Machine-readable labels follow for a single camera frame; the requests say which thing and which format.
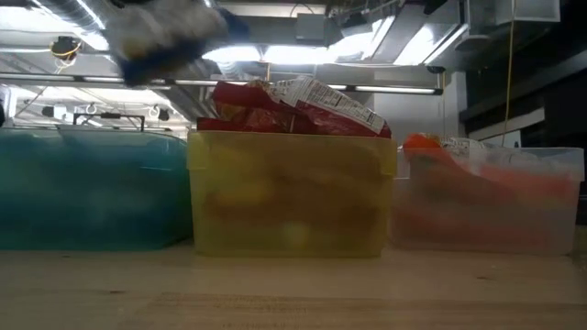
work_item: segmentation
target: plastic bin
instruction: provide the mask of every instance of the plastic bin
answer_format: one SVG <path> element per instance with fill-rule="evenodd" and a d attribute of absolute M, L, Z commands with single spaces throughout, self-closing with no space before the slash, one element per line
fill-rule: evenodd
<path fill-rule="evenodd" d="M 372 257 L 386 241 L 390 139 L 242 132 L 189 137 L 196 251 Z"/>
<path fill-rule="evenodd" d="M 0 248 L 142 250 L 192 234 L 187 144 L 99 130 L 0 129 Z"/>
<path fill-rule="evenodd" d="M 452 158 L 441 149 L 401 153 L 404 173 L 394 182 L 392 242 L 404 248 L 570 252 L 583 150 L 516 150 L 523 153 L 499 148 Z"/>

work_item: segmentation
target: clear plastic bin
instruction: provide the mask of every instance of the clear plastic bin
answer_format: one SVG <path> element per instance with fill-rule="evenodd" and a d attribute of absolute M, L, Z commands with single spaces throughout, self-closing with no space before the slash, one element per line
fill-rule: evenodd
<path fill-rule="evenodd" d="M 390 139 L 239 132 L 189 137 L 196 251 L 372 257 L 386 241 Z"/>
<path fill-rule="evenodd" d="M 561 255 L 572 249 L 578 148 L 400 153 L 392 242 L 404 248 Z"/>
<path fill-rule="evenodd" d="M 143 250 L 192 234 L 187 144 L 104 130 L 0 129 L 0 248 Z"/>

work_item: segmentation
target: white label on bag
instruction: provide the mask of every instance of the white label on bag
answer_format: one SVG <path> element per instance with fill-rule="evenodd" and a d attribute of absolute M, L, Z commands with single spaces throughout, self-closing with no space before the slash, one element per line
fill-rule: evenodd
<path fill-rule="evenodd" d="M 300 101 L 317 106 L 351 119 L 377 134 L 381 133 L 385 125 L 383 118 L 363 104 L 309 77 L 299 77 L 294 80 L 282 100 L 294 107 Z"/>

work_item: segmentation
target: teal plastic bin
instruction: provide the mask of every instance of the teal plastic bin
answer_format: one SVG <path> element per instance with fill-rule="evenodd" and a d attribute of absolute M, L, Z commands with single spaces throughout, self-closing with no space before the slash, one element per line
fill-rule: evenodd
<path fill-rule="evenodd" d="M 0 248 L 144 250 L 191 236 L 186 151 L 152 133 L 0 129 Z"/>

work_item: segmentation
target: wooden table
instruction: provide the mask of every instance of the wooden table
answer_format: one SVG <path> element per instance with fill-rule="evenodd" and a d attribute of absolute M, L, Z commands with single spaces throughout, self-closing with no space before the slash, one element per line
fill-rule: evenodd
<path fill-rule="evenodd" d="M 587 329 L 569 258 L 0 252 L 0 329 Z"/>

